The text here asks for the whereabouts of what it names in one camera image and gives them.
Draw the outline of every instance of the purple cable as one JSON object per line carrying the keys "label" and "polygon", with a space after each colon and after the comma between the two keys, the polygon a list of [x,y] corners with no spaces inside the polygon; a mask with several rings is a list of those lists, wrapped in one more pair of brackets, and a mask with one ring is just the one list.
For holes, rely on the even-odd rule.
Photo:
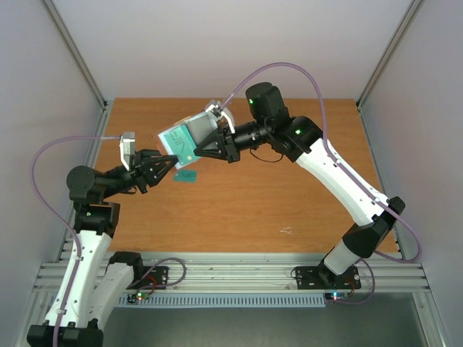
{"label": "purple cable", "polygon": [[326,300],[325,299],[325,302],[333,302],[336,304],[343,304],[343,305],[361,305],[361,304],[366,304],[367,302],[369,302],[369,300],[371,300],[371,298],[373,298],[373,294],[375,293],[375,289],[376,289],[376,281],[375,281],[375,276],[373,275],[373,269],[364,259],[360,259],[357,262],[363,262],[367,266],[371,274],[371,292],[368,294],[368,296],[360,301]]}
{"label": "purple cable", "polygon": [[[331,152],[331,149],[330,147],[328,146],[328,121],[326,119],[326,110],[325,110],[325,103],[323,101],[323,97],[321,95],[321,91],[320,91],[320,88],[318,87],[318,84],[317,82],[315,81],[315,79],[312,77],[312,75],[305,69],[303,69],[302,67],[298,66],[298,65],[295,65],[295,64],[291,64],[291,63],[287,63],[285,61],[280,61],[280,62],[276,62],[276,63],[272,63],[272,64],[267,64],[267,65],[264,65],[263,67],[255,70],[252,74],[250,74],[249,76],[247,76],[241,83],[238,84],[238,86],[233,90],[233,92],[231,92],[230,96],[225,99],[225,101],[222,103],[221,107],[222,108],[225,108],[229,103],[230,101],[232,101],[233,97],[252,79],[254,78],[255,76],[257,76],[258,74],[260,74],[261,72],[267,70],[267,69],[270,69],[270,68],[273,68],[273,67],[290,67],[292,69],[296,69],[297,71],[301,72],[303,75],[306,76],[306,78],[308,78],[311,82],[312,82],[312,85],[315,89],[315,92],[317,93],[317,97],[318,97],[318,102],[320,103],[320,110],[321,110],[321,118],[322,118],[322,127],[323,127],[323,146],[326,150],[326,152],[328,153],[328,156],[331,158],[331,160],[333,160],[334,162],[337,161],[337,158],[336,156]],[[350,173],[350,171],[344,166],[342,165],[341,163],[338,164],[338,167],[372,200],[372,201],[375,201],[375,196],[370,192],[369,189],[365,188],[363,186],[362,183],[360,183],[360,181],[354,176],[352,175],[352,173]],[[395,213],[391,208],[389,208],[388,206],[384,205],[381,201],[377,201],[375,202],[378,204],[379,207],[381,207],[383,210],[385,210],[387,213],[389,213],[390,215],[392,215],[395,219],[397,219],[400,223],[402,223],[403,226],[405,226],[405,228],[408,229],[408,231],[413,235],[413,237],[415,238],[415,241],[417,242],[417,246],[418,246],[418,252],[417,254],[412,258],[412,259],[397,259],[397,258],[394,258],[394,257],[391,257],[387,254],[384,254],[382,252],[379,252],[379,251],[375,251],[376,254],[382,256],[382,257],[385,257],[386,259],[389,259],[389,260],[392,260],[394,262],[401,262],[401,263],[409,263],[409,262],[415,262],[416,260],[418,260],[421,256],[421,251],[422,251],[422,244],[421,244],[421,241],[420,239],[418,238],[418,235],[416,233],[416,231],[413,229],[413,227],[408,224],[408,222],[406,222],[399,214]]]}
{"label": "purple cable", "polygon": [[[99,137],[99,136],[69,136],[69,137],[62,137],[61,139],[57,139],[54,141],[51,141],[44,145],[38,152],[34,155],[33,161],[32,161],[32,168],[31,168],[31,181],[32,181],[32,187],[35,192],[35,195],[37,195],[38,199],[50,210],[50,212],[57,217],[66,227],[67,230],[70,231],[72,239],[74,240],[75,246],[77,248],[77,257],[80,258],[82,256],[82,245],[80,244],[80,240],[77,237],[77,234],[75,233],[73,227],[71,227],[68,222],[66,222],[63,217],[61,217],[55,209],[50,206],[47,201],[43,198],[43,195],[41,192],[38,190],[37,187],[37,182],[35,181],[35,165],[37,163],[38,158],[41,156],[43,152],[45,152],[47,149],[49,149],[51,146],[57,145],[62,142],[66,141],[73,141],[73,140],[118,140],[120,136],[104,136],[104,137]],[[80,261],[76,261],[74,264],[74,267],[72,268],[71,275],[69,277],[69,282],[67,284],[66,290],[64,291],[63,298],[61,300],[61,305],[59,309],[61,311],[64,310],[66,306],[67,299],[69,298],[69,293],[71,292],[72,284],[74,283],[75,276],[77,274],[77,270],[79,269],[79,263]],[[63,314],[60,313],[58,314],[58,317],[56,318],[56,323],[55,327],[53,329],[53,347],[58,347],[58,332],[59,332],[59,326],[61,324],[61,320],[63,318]]]}
{"label": "purple cable", "polygon": [[185,265],[184,261],[181,260],[180,258],[170,257],[170,258],[162,259],[162,260],[159,260],[158,262],[156,262],[152,267],[150,267],[148,269],[148,271],[146,271],[146,273],[142,276],[141,279],[135,281],[134,283],[131,283],[130,286],[127,287],[127,289],[129,289],[129,288],[131,288],[133,286],[136,286],[138,283],[140,283],[142,280],[144,280],[156,266],[159,266],[160,264],[164,264],[165,262],[168,262],[168,261],[178,262],[183,267],[182,276],[180,276],[180,278],[178,280],[176,280],[176,281],[174,281],[172,283],[159,284],[159,285],[156,284],[156,288],[172,287],[172,286],[175,286],[176,284],[179,284],[180,282],[182,282],[185,279],[185,277],[187,276],[187,266]]}

